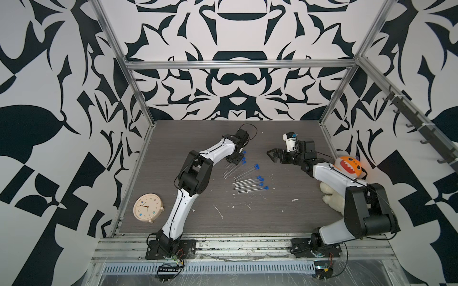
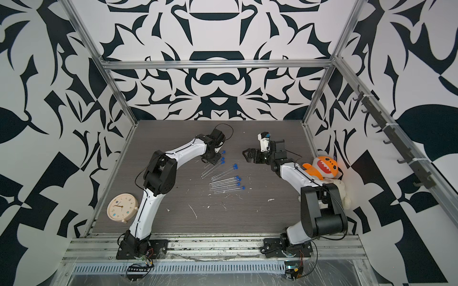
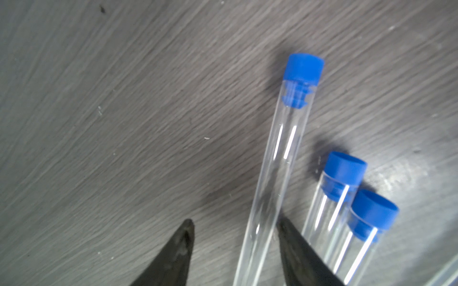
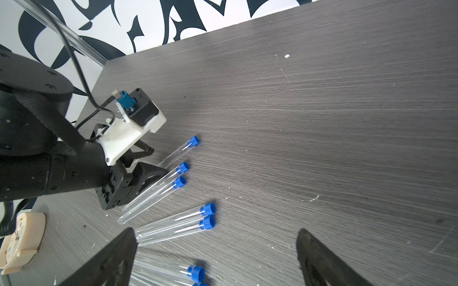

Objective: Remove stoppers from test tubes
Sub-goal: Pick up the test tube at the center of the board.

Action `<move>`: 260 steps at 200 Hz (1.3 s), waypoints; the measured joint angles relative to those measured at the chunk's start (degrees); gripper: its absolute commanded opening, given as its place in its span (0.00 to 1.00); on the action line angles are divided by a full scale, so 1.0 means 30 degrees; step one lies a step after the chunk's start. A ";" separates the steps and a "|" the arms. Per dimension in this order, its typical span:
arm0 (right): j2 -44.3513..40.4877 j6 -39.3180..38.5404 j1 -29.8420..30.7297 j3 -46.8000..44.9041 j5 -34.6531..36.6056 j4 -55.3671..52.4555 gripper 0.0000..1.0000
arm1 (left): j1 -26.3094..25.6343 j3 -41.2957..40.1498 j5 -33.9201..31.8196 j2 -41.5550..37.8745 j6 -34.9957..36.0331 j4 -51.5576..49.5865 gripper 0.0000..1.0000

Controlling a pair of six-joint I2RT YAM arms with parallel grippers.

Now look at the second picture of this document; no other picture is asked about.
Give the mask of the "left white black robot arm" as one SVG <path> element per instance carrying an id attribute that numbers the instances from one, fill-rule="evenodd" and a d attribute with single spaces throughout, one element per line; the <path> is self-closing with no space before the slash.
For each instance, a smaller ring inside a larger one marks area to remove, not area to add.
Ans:
<path id="1" fill-rule="evenodd" d="M 143 197 L 134 221 L 124 235 L 124 242 L 137 248 L 147 242 L 159 206 L 175 185 L 177 170 L 197 157 L 205 163 L 218 163 L 221 158 L 219 150 L 225 141 L 224 133 L 215 128 L 209 135 L 197 135 L 173 150 L 155 151 L 144 171 Z"/>

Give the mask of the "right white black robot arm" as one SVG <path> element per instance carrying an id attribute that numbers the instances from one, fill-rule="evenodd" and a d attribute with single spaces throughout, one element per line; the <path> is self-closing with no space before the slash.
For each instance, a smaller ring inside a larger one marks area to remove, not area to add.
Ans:
<path id="1" fill-rule="evenodd" d="M 269 165 L 279 178 L 300 194 L 300 221 L 286 228 L 289 244 L 303 244 L 326 235 L 347 234 L 348 219 L 338 186 L 307 174 L 288 157 L 284 140 L 269 142 L 266 150 L 248 148 L 242 154 L 247 162 Z"/>

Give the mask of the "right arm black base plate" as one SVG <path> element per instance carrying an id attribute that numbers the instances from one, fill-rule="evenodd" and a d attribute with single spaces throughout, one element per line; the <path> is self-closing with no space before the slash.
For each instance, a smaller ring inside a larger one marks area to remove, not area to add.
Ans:
<path id="1" fill-rule="evenodd" d="M 304 244 L 292 245 L 282 238 L 265 238 L 260 252 L 266 258 L 291 258 L 299 259 L 300 257 L 309 258 L 312 255 L 313 247 L 310 242 Z"/>

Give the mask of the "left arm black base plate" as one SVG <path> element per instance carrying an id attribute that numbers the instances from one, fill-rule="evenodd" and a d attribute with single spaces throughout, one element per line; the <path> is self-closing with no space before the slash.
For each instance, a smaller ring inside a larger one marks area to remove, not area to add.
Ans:
<path id="1" fill-rule="evenodd" d="M 139 243 L 122 240 L 116 254 L 116 259 L 131 260 L 142 257 L 146 257 L 147 259 L 158 259 L 166 255 L 168 244 L 169 240 L 144 240 Z"/>

